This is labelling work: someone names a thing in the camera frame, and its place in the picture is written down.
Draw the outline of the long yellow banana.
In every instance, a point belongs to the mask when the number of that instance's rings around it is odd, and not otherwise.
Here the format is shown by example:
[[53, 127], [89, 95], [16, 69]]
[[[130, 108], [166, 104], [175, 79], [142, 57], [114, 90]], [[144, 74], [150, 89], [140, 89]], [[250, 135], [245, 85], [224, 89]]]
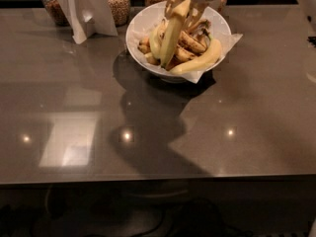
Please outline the long yellow banana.
[[168, 66], [173, 55], [175, 54], [181, 30], [189, 13], [190, 3], [191, 0], [182, 1], [174, 8], [171, 17], [167, 19], [168, 26], [166, 28], [160, 49], [160, 61], [163, 68]]

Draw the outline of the small greenish banana left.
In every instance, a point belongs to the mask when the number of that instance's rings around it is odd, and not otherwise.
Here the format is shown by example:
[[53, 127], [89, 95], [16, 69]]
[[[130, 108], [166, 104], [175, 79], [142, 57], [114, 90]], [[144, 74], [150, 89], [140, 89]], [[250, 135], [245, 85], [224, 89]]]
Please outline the small greenish banana left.
[[149, 36], [150, 49], [156, 59], [160, 58], [160, 49], [165, 34], [165, 24], [158, 25]]

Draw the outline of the glass jar far right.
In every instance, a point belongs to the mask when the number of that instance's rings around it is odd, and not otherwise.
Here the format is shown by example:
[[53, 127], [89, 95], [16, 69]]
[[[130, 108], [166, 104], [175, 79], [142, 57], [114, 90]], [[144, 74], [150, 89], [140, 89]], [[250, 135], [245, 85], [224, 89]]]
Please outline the glass jar far right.
[[218, 12], [219, 12], [219, 13], [223, 13], [224, 8], [225, 8], [225, 6], [226, 6], [226, 4], [227, 4], [227, 1], [228, 1], [228, 0], [220, 0], [220, 5], [219, 5], [219, 7], [218, 7]]

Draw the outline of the curved yellow banana right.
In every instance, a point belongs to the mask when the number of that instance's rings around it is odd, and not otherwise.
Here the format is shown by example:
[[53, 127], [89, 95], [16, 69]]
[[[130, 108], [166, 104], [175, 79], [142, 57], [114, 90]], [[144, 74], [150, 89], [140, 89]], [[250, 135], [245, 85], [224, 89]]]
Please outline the curved yellow banana right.
[[170, 72], [181, 75], [192, 71], [204, 70], [217, 62], [222, 53], [222, 45], [218, 39], [211, 39], [209, 47], [201, 56], [175, 66]]

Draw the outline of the glass jar of grains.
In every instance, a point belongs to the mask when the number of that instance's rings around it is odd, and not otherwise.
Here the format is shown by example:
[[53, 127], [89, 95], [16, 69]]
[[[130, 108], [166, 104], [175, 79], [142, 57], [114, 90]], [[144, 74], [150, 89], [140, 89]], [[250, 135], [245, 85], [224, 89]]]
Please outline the glass jar of grains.
[[123, 26], [127, 23], [130, 13], [130, 0], [108, 0], [115, 25]]

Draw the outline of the glass jar of nuts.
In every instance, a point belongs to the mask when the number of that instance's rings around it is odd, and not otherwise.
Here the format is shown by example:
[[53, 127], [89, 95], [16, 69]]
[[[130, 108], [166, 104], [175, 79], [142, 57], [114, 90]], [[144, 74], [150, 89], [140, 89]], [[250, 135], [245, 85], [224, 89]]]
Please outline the glass jar of nuts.
[[69, 25], [68, 20], [57, 0], [41, 0], [41, 2], [57, 26], [67, 27]]

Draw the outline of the brown spotted banana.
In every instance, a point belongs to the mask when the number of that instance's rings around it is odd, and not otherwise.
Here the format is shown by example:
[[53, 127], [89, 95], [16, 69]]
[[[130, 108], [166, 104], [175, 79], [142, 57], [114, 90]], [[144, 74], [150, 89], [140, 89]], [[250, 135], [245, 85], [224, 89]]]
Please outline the brown spotted banana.
[[193, 53], [201, 54], [206, 51], [206, 47], [190, 36], [185, 31], [181, 31], [178, 44]]

